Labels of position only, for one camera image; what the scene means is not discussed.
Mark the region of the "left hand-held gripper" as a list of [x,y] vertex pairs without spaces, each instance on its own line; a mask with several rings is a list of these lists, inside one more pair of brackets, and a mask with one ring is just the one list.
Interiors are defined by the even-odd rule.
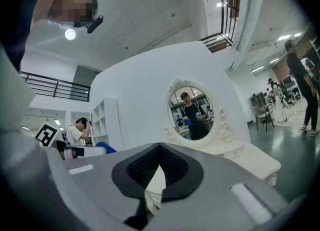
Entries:
[[58,150],[63,160],[76,159],[84,156],[106,155],[107,150],[101,146],[77,146],[71,145],[66,136],[55,126],[44,123],[38,130],[35,138],[44,147],[52,147]]

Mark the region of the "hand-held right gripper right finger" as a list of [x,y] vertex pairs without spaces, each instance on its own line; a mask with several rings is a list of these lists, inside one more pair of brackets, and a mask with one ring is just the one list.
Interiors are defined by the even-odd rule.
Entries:
[[147,231],[283,231],[305,196],[288,203],[232,160],[172,144],[196,159],[203,180],[188,197],[163,202]]

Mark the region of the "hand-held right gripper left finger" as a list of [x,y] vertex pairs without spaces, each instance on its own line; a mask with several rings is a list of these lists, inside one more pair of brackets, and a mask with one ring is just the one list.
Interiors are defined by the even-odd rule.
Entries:
[[0,179],[13,227],[22,231],[161,231],[145,195],[125,196],[112,180],[129,152],[63,161],[54,148],[0,131]]

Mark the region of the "blue cloth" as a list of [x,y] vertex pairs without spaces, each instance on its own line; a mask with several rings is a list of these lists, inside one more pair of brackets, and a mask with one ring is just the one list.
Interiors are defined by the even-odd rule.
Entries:
[[111,146],[109,146],[109,144],[106,143],[106,142],[104,142],[104,141],[99,141],[98,143],[96,143],[95,146],[96,146],[96,147],[105,148],[106,154],[112,154],[112,153],[116,153],[116,152],[117,152],[114,148],[112,148]]

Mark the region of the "ornate white oval mirror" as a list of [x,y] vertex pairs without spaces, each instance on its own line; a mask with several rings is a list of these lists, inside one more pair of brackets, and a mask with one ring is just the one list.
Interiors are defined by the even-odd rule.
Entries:
[[225,158],[244,146],[209,91],[186,79],[176,79],[167,92],[164,131],[171,143]]

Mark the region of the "white table top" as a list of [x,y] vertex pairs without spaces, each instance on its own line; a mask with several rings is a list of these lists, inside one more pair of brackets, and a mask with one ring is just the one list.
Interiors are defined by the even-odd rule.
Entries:
[[[209,149],[202,149],[201,151],[229,159],[266,184],[272,187],[276,185],[277,172],[281,168],[280,162],[251,143],[235,140],[225,145],[218,147],[211,146]],[[145,204],[148,213],[155,215],[159,211],[162,201],[162,191],[165,188],[165,174],[162,168],[158,167],[145,191]]]

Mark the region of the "white shelf unit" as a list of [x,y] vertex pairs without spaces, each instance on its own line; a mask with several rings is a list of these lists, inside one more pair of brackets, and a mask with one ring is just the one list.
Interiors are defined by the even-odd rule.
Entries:
[[117,152],[124,148],[116,99],[101,100],[90,112],[90,121],[91,141],[94,147],[99,142],[105,142]]

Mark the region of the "black metal railing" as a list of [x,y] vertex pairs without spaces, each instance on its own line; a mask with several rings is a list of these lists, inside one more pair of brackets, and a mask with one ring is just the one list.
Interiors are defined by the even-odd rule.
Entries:
[[232,46],[241,0],[203,0],[207,35],[201,39],[211,53]]
[[90,86],[24,71],[19,74],[37,95],[80,102],[90,101]]

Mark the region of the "grey chair with black legs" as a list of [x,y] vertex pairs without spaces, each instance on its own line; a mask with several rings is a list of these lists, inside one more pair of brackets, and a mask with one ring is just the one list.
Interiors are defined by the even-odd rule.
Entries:
[[260,121],[262,125],[265,127],[265,131],[268,131],[268,123],[271,122],[272,127],[274,127],[274,121],[271,115],[270,107],[271,103],[268,103],[262,107],[252,107],[252,113],[255,117],[256,130],[258,131],[258,122]]

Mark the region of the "grey cubby shelf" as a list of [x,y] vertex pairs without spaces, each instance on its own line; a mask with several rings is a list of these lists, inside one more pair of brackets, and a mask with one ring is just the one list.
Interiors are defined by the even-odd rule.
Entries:
[[262,91],[258,93],[253,93],[252,96],[248,98],[248,102],[251,108],[261,109],[267,105],[267,101]]

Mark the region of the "round ceiling lamp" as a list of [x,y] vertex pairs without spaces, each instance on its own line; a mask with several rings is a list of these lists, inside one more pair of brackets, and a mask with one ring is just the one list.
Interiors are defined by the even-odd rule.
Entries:
[[67,40],[72,41],[76,38],[76,32],[73,28],[68,28],[65,31],[64,36]]

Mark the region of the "person's black shirt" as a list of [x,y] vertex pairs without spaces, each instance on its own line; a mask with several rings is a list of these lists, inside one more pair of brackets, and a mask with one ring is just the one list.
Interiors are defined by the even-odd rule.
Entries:
[[19,72],[37,0],[0,0],[0,43]]

